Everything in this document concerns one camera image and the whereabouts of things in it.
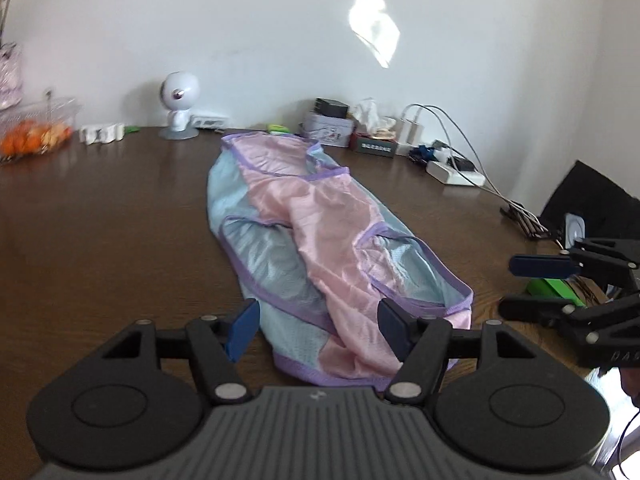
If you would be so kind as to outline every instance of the yellow-green object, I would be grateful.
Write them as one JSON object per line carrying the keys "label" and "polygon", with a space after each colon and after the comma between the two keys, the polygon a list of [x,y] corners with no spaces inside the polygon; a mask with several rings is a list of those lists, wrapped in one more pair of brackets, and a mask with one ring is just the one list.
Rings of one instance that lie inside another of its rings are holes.
{"label": "yellow-green object", "polygon": [[281,124],[267,124],[267,131],[272,135],[291,133],[291,130]]}
{"label": "yellow-green object", "polygon": [[574,290],[563,280],[547,280],[534,278],[527,285],[527,292],[532,296],[550,296],[552,298],[565,298],[576,306],[585,306],[582,300],[576,296]]}

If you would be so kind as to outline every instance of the flower stem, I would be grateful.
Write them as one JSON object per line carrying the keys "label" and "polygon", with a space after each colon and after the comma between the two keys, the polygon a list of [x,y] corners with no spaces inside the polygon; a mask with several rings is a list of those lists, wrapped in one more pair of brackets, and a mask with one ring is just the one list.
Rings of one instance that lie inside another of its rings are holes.
{"label": "flower stem", "polygon": [[0,23],[0,48],[4,47],[4,26],[6,25],[6,16],[9,13],[9,4],[11,0],[6,1],[4,13],[2,14],[2,22]]}

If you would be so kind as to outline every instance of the pink and blue garment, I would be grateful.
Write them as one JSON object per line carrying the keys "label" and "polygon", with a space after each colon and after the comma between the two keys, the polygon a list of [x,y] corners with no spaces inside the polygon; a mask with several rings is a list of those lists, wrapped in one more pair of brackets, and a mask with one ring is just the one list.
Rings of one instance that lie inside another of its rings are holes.
{"label": "pink and blue garment", "polygon": [[276,366],[302,380],[386,387],[400,363],[378,329],[384,297],[470,327],[471,289],[314,140],[223,137],[207,209]]}

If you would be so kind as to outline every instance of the round black disc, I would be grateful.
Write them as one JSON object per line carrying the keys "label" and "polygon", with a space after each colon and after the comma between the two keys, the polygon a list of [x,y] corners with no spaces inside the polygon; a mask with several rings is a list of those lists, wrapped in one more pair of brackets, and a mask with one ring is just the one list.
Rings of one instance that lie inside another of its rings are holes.
{"label": "round black disc", "polygon": [[462,452],[501,470],[588,462],[609,426],[605,401],[560,364],[523,361],[501,360],[445,388],[434,409],[440,429]]}
{"label": "round black disc", "polygon": [[123,470],[176,450],[201,417],[198,395],[181,380],[113,363],[55,380],[33,399],[27,424],[46,460]]}

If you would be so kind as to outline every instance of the pink fabric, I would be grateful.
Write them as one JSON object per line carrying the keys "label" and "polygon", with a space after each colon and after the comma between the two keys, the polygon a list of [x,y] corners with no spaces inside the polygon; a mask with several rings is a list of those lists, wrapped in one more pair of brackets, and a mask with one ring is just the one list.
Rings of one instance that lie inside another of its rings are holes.
{"label": "pink fabric", "polygon": [[[394,375],[400,363],[378,329],[382,296],[367,274],[399,292],[402,284],[373,238],[358,245],[383,221],[376,203],[349,174],[301,178],[307,174],[301,139],[255,134],[231,143],[254,167],[241,164],[241,171],[260,219],[291,225],[308,276],[325,295],[339,338],[331,336],[320,352],[322,370],[350,379]],[[468,312],[454,316],[468,317]]]}

